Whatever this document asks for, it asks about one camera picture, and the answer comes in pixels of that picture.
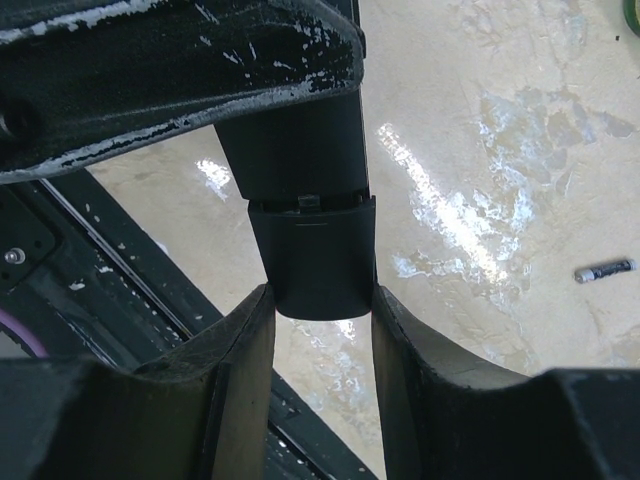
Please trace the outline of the black battery cover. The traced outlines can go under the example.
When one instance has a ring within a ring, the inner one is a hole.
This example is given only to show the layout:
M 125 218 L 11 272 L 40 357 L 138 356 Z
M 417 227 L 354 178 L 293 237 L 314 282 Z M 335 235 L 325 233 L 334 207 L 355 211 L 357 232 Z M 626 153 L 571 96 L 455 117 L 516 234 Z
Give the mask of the black battery cover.
M 321 197 L 288 205 L 249 203 L 248 214 L 276 309 L 335 321 L 370 312 L 376 283 L 376 199 Z

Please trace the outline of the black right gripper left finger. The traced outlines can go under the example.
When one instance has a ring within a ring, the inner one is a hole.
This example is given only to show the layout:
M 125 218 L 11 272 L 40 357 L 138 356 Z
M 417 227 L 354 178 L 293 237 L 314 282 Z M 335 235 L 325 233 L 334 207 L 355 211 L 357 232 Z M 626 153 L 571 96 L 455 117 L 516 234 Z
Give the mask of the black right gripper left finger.
M 91 359 L 5 360 L 1 475 L 259 479 L 274 343 L 274 295 L 264 284 L 131 373 Z

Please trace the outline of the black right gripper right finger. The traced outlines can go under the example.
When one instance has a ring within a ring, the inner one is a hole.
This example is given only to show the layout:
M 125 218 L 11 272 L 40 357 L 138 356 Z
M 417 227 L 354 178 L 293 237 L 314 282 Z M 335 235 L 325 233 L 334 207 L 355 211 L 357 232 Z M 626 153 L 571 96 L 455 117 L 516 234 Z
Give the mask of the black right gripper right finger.
M 479 357 L 387 288 L 372 346 L 391 479 L 635 479 L 639 374 L 556 368 L 534 377 Z

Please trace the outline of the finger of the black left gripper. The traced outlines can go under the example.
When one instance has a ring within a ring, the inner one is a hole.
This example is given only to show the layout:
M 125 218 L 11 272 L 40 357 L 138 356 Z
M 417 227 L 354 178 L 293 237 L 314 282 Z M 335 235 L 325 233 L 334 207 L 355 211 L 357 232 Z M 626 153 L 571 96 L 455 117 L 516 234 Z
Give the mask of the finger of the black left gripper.
M 351 92 L 365 55 L 359 25 L 323 1 L 5 1 L 1 180 Z

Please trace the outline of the black remote control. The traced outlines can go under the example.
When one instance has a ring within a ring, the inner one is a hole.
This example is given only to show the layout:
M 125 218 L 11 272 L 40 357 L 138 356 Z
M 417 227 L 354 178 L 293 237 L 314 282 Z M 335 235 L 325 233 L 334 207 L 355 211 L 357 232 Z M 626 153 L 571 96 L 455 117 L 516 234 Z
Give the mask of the black remote control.
M 282 32 L 263 23 L 229 49 L 250 80 L 302 81 L 309 101 L 244 114 L 215 130 L 241 195 L 267 209 L 317 196 L 345 209 L 369 195 L 360 86 L 366 41 L 349 51 L 306 17 Z

